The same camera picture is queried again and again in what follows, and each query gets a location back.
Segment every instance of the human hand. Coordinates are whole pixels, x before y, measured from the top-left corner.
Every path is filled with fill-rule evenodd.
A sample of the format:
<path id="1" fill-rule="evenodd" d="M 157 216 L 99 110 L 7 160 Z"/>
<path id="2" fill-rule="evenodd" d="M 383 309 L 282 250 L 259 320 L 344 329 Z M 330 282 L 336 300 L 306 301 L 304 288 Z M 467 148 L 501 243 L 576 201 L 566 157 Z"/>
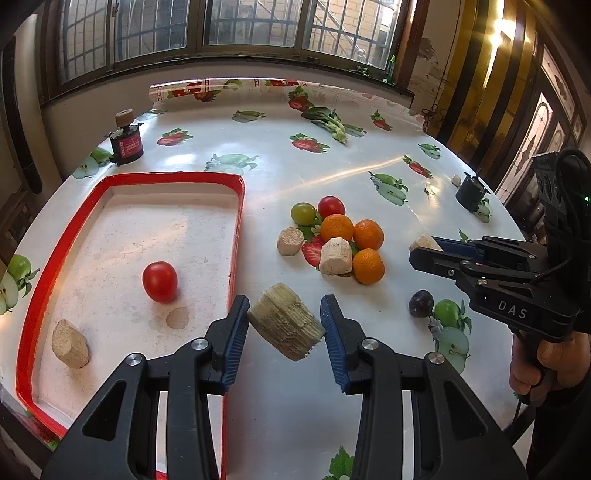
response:
<path id="1" fill-rule="evenodd" d="M 509 385 L 515 392 L 526 395 L 533 385 L 540 382 L 541 372 L 528 362 L 525 348 L 515 335 L 511 353 L 513 360 Z M 557 373 L 552 390 L 574 387 L 581 383 L 589 371 L 591 361 L 589 335 L 573 332 L 571 339 L 562 343 L 542 340 L 538 346 L 537 357 L 542 365 Z"/>

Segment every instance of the tangerine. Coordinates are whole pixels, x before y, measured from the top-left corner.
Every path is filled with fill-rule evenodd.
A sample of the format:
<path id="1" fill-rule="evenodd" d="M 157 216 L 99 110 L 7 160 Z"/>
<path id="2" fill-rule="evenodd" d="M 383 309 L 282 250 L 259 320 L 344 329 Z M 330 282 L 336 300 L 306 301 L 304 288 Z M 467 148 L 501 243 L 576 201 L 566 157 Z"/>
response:
<path id="1" fill-rule="evenodd" d="M 348 242 L 353 238 L 355 227 L 353 222 L 346 215 L 340 213 L 333 213 L 324 220 L 320 225 L 320 236 L 322 240 L 327 242 L 331 238 L 344 238 Z"/>
<path id="2" fill-rule="evenodd" d="M 353 241 L 360 250 L 365 248 L 377 250 L 384 243 L 384 232 L 373 220 L 361 220 L 355 225 Z"/>
<path id="3" fill-rule="evenodd" d="M 384 276 L 384 262 L 373 248 L 366 248 L 353 257 L 353 276 L 364 285 L 376 283 Z"/>

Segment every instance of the wooden cap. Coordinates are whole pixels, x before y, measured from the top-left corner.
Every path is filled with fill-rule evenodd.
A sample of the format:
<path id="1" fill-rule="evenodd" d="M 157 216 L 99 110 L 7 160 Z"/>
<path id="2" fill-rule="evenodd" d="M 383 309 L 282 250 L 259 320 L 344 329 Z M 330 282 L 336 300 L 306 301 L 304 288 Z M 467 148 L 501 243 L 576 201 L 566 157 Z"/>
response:
<path id="1" fill-rule="evenodd" d="M 115 114 L 115 123 L 117 123 L 117 126 L 120 128 L 131 125 L 134 120 L 134 111 L 131 108 L 121 110 L 119 113 Z"/>

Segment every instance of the table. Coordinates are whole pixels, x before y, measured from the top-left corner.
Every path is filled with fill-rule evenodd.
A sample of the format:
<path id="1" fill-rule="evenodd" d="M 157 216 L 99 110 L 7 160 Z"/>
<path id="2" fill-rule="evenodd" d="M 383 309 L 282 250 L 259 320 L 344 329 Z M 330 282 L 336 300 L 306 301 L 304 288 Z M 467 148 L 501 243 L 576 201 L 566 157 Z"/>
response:
<path id="1" fill-rule="evenodd" d="M 473 171 L 423 133 L 421 116 L 375 95 L 293 80 L 203 79 L 154 86 L 150 97 L 153 109 L 138 118 L 144 123 L 143 157 L 121 167 L 83 162 L 47 202 L 17 249 L 33 269 L 43 269 L 74 212 L 105 176 L 200 170 L 241 174 L 246 197 L 236 293 L 253 303 L 263 290 L 283 282 L 315 315 L 322 296 L 333 293 L 345 316 L 358 320 L 367 335 L 399 353 L 422 357 L 434 343 L 426 319 L 408 313 L 413 293 L 429 290 L 435 302 L 468 299 L 454 282 L 414 271 L 409 244 L 422 233 L 459 239 L 460 230 L 469 238 L 523 239 L 493 194 L 487 196 L 489 223 L 462 208 L 451 177 Z M 348 128 L 347 145 L 300 116 L 312 106 L 336 109 L 344 124 L 358 127 Z M 111 149 L 109 140 L 100 146 Z M 372 176 L 379 173 L 408 187 L 403 205 L 376 190 Z M 278 254 L 279 232 L 293 225 L 292 205 L 316 205 L 327 195 L 342 200 L 354 223 L 370 218 L 380 224 L 385 242 L 379 253 L 386 269 L 380 282 L 363 286 L 350 277 L 328 277 L 301 254 Z M 31 284 L 35 289 L 35 279 Z M 2 401 L 13 409 L 18 409 L 15 361 L 30 298 L 0 317 Z M 508 385 L 511 334 L 499 322 L 469 309 L 466 314 L 472 331 L 462 375 L 504 427 L 516 405 Z M 354 453 L 361 398 L 341 394 L 323 341 L 295 363 L 250 329 L 228 406 L 230 478 L 320 479 L 329 474 L 340 446 Z M 409 428 L 406 415 L 406 434 Z M 411 455 L 412 448 L 405 448 L 406 478 L 412 477 Z"/>

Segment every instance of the tray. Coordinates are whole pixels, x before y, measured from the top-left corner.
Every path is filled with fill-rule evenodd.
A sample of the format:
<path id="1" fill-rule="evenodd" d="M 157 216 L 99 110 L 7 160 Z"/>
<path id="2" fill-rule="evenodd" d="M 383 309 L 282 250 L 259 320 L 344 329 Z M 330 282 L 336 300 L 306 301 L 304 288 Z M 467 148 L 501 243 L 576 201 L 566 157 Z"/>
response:
<path id="1" fill-rule="evenodd" d="M 22 330 L 16 392 L 63 436 L 92 395 L 131 352 L 173 353 L 204 335 L 233 300 L 244 183 L 209 172 L 127 173 L 100 181 L 59 239 L 39 278 Z M 157 304 L 141 275 L 150 262 L 175 266 L 179 293 Z M 51 351 L 62 318 L 88 339 L 90 362 L 70 369 Z M 165 402 L 160 398 L 157 469 L 165 471 Z M 218 467 L 225 473 L 221 397 L 210 397 Z"/>

